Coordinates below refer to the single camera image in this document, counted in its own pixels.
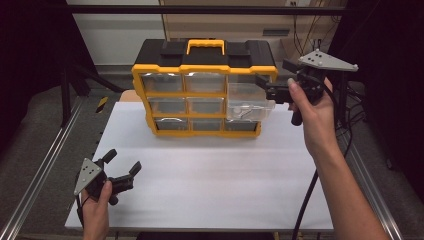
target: person's left hand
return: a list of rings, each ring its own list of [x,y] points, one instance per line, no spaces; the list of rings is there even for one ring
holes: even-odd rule
[[[99,201],[89,198],[88,192],[84,189],[81,192],[81,202],[84,216],[84,240],[103,240],[109,232],[109,198],[112,195],[112,183],[106,181],[103,185]]]

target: white wall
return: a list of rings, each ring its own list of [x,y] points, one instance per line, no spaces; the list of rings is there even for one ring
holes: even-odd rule
[[[158,0],[67,0],[68,4],[159,5]],[[143,41],[165,38],[159,14],[74,14],[96,65],[133,65]]]

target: plastic bin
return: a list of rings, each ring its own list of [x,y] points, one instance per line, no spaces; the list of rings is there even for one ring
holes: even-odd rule
[[[181,74],[144,73],[140,74],[146,92],[181,92],[183,84]]]
[[[225,75],[219,73],[189,73],[185,76],[188,92],[224,92]]]
[[[257,122],[251,121],[237,121],[237,120],[225,120],[224,129],[225,131],[256,131]]]
[[[187,118],[155,118],[158,130],[188,130]]]
[[[189,113],[224,113],[224,98],[197,98],[188,97]]]
[[[191,129],[194,131],[219,131],[221,130],[221,118],[192,118]]]
[[[185,113],[185,100],[184,98],[156,98],[149,97],[152,113]]]
[[[255,84],[228,84],[228,120],[261,121],[268,117],[274,107],[275,101],[267,100],[265,91]]]

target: forearm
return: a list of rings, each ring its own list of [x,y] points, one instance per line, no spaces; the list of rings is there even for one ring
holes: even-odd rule
[[[314,156],[337,239],[388,239],[337,145]]]

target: white tabletop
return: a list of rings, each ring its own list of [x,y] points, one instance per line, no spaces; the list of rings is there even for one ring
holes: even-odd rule
[[[315,171],[292,126],[287,105],[277,105],[257,138],[156,137],[142,103],[116,103],[95,160],[110,149],[110,177],[142,170],[134,189],[109,207],[112,228],[134,231],[281,231],[293,229]],[[81,229],[74,204],[65,224]],[[333,229],[318,181],[301,229]]]

